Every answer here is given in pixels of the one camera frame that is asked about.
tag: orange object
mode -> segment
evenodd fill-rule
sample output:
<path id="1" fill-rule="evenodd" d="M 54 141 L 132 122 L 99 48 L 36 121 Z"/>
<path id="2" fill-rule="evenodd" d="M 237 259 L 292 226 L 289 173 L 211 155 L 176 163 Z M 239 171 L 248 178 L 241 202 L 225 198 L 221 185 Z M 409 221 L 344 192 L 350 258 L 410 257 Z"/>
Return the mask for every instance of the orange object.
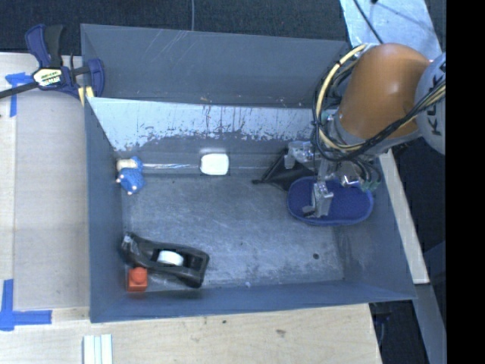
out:
<path id="1" fill-rule="evenodd" d="M 128 271 L 127 291 L 145 291 L 149 285 L 148 272 L 146 268 L 135 267 Z"/>
<path id="2" fill-rule="evenodd" d="M 420 52 L 398 43 L 377 45 L 364 53 L 354 67 L 339 106 L 344 130 L 369 139 L 415 105 L 415 94 L 430 61 Z M 402 125 L 389 138 L 418 129 L 416 120 Z"/>

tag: white tape roll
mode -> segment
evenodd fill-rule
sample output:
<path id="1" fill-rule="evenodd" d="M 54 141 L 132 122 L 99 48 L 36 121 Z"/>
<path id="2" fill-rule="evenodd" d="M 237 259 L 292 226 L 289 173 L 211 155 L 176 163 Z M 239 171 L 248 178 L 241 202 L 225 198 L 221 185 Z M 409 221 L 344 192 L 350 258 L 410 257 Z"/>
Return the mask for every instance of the white tape roll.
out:
<path id="1" fill-rule="evenodd" d="M 157 262 L 169 265 L 182 265 L 183 256 L 173 251 L 161 251 L 158 255 Z"/>

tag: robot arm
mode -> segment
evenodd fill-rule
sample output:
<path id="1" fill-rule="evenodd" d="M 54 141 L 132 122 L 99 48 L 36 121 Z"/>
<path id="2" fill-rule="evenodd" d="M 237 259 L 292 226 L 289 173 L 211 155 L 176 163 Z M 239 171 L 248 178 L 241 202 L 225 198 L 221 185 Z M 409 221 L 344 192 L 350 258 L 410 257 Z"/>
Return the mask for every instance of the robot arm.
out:
<path id="1" fill-rule="evenodd" d="M 386 43 L 361 45 L 340 59 L 316 96 L 313 138 L 290 143 L 285 157 L 286 168 L 298 161 L 317 173 L 308 213 L 328 213 L 330 179 L 375 189 L 381 176 L 374 160 L 393 146 L 423 137 L 444 154 L 445 90 L 446 53 L 429 61 Z"/>

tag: gray bin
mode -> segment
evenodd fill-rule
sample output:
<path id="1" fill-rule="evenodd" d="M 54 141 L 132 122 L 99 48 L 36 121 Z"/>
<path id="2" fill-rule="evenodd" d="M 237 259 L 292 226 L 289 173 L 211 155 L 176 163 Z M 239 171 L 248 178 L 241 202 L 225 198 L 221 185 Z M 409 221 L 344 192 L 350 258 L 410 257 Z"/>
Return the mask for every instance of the gray bin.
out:
<path id="1" fill-rule="evenodd" d="M 83 58 L 105 64 L 103 97 L 85 106 L 92 322 L 262 312 L 415 298 L 386 184 L 358 224 L 296 220 L 286 192 L 253 184 L 289 141 L 308 139 L 314 91 L 344 42 L 82 26 Z M 202 175 L 204 152 L 230 157 Z M 116 161 L 144 171 L 128 196 Z M 126 291 L 127 231 L 207 252 L 201 288 L 150 275 Z"/>

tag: bin floor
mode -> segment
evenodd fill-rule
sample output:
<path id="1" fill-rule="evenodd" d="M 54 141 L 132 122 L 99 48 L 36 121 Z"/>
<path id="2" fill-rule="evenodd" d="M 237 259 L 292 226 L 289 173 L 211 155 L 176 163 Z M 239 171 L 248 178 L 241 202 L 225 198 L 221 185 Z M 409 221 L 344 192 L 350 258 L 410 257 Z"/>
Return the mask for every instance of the bin floor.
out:
<path id="1" fill-rule="evenodd" d="M 124 229 L 178 243 L 211 257 L 203 287 L 294 284 L 343 279 L 331 227 L 294 219 L 286 192 L 249 177 L 147 175 L 139 193 L 123 193 Z M 154 275 L 149 290 L 180 290 Z"/>

